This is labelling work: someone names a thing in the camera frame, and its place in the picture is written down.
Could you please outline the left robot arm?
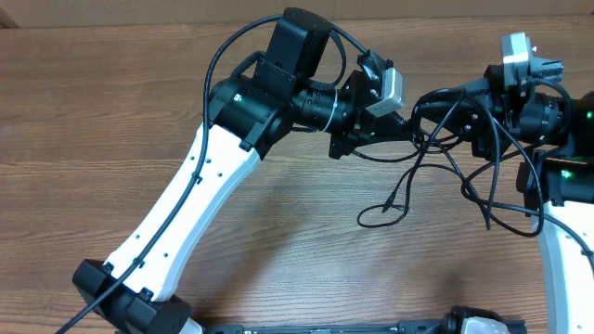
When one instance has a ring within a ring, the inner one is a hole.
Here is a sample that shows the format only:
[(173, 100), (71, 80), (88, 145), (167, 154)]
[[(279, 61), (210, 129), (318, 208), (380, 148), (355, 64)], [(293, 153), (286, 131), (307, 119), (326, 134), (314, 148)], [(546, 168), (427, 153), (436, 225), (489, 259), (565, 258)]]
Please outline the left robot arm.
[(393, 62), (360, 48), (357, 69), (315, 80), (328, 41), (351, 36), (297, 7), (268, 18), (268, 47), (203, 88), (203, 120), (180, 169), (131, 236), (104, 260), (84, 260), (72, 281), (84, 311), (121, 333), (199, 333), (176, 295), (187, 261), (213, 218), (270, 148), (288, 133), (330, 136), (333, 159), (382, 141), (408, 141), (398, 111), (405, 81)]

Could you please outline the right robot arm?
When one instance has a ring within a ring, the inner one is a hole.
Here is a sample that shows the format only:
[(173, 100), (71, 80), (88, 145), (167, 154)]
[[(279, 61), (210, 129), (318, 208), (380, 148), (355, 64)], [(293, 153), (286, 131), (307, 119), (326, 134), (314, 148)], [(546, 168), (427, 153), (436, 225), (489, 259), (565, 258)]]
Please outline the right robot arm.
[(501, 162), (522, 158), (516, 187), (524, 204), (481, 199), (471, 187), (462, 192), (477, 203), (489, 223), (494, 208), (522, 212), (532, 220), (527, 232), (542, 254), (549, 332), (593, 330), (593, 96), (570, 98), (561, 86), (563, 67), (547, 61), (524, 69), (490, 66), (484, 77), (457, 88), (433, 91), (412, 113), (415, 135), (423, 119), (471, 142), (472, 154), (498, 170)]

